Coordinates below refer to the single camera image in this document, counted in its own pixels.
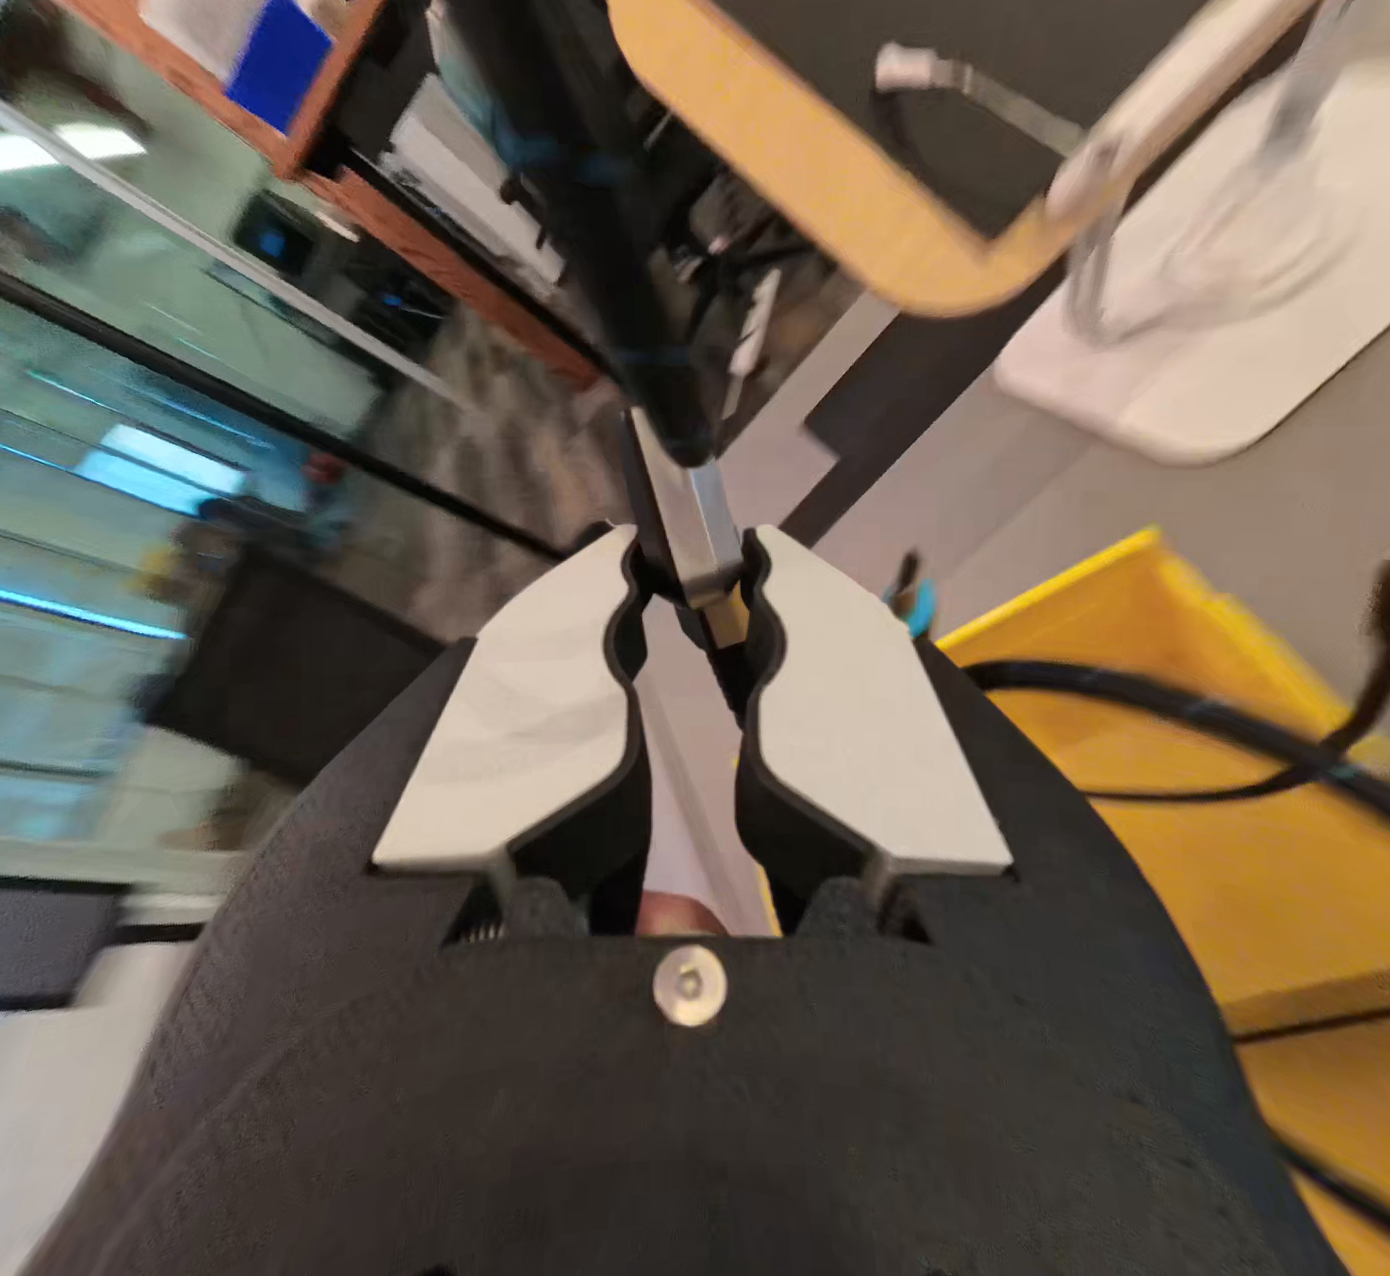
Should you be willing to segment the black cabinet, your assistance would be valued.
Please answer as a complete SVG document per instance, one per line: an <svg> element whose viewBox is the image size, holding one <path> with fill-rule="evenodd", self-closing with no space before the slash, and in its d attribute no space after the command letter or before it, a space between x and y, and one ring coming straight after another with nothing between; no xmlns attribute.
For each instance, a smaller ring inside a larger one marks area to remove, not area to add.
<svg viewBox="0 0 1390 1276"><path fill-rule="evenodd" d="M234 563L176 672L135 709L303 789L443 655L434 637L263 548Z"/></svg>

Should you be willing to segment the black pole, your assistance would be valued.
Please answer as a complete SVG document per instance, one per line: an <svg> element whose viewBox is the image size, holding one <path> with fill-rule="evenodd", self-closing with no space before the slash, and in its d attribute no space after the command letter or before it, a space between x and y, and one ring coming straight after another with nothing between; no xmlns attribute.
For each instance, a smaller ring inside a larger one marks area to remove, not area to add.
<svg viewBox="0 0 1390 1276"><path fill-rule="evenodd" d="M506 164L538 195L617 380L678 466L706 466L713 424L640 230L640 141L577 0L444 2L501 113Z"/></svg>

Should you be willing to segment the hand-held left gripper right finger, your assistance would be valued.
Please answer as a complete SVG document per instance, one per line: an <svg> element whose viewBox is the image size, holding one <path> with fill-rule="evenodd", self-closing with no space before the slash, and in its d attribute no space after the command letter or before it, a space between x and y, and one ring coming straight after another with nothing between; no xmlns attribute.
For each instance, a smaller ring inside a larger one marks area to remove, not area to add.
<svg viewBox="0 0 1390 1276"><path fill-rule="evenodd" d="M910 628L772 525L745 560L737 824L773 890L808 906L853 879L880 907L904 879L1014 868Z"/></svg>

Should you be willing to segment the blue box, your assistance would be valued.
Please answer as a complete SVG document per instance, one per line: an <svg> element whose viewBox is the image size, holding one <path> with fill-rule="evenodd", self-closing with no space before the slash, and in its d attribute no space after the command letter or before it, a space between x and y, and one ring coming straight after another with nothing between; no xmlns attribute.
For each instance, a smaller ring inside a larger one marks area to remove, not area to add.
<svg viewBox="0 0 1390 1276"><path fill-rule="evenodd" d="M288 136L334 46L332 36L297 0L266 0L224 93Z"/></svg>

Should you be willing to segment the yellow plastic bin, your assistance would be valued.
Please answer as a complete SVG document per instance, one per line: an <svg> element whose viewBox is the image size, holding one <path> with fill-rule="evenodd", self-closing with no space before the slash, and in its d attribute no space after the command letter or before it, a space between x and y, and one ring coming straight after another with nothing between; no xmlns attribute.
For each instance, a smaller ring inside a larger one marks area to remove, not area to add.
<svg viewBox="0 0 1390 1276"><path fill-rule="evenodd" d="M729 951L728 1269L780 1274L1347 1274L1230 1031L1388 1008L1388 828L1309 792L1093 804L1239 761L1068 696L999 707L961 669L1148 671L1312 732L1331 690L1145 529L948 639L915 643L1014 868L773 890L780 941Z"/></svg>

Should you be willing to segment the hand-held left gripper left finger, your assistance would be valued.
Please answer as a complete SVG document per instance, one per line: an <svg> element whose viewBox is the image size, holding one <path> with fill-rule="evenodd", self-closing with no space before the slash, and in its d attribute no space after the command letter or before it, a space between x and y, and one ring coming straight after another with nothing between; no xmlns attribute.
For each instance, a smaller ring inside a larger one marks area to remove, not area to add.
<svg viewBox="0 0 1390 1276"><path fill-rule="evenodd" d="M646 859L640 563L637 529L612 526L484 625L373 852L377 872L550 879L582 898Z"/></svg>

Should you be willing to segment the wooden shelf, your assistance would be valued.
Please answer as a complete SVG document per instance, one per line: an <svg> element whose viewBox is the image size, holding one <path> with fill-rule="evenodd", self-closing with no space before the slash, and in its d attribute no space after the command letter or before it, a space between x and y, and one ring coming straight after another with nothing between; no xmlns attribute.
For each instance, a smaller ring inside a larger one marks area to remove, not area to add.
<svg viewBox="0 0 1390 1276"><path fill-rule="evenodd" d="M569 383L586 389L607 376L599 355L577 332L485 265L481 256L446 237L437 221L420 220L395 192L388 190L383 179L367 171L363 161L341 167L335 176L316 167L316 152L338 107L339 91L360 62L386 0L353 2L345 36L320 69L288 136L236 106L211 72L152 31L139 15L139 0L50 2L198 104L221 128L269 160L277 177L296 182L319 196Z"/></svg>

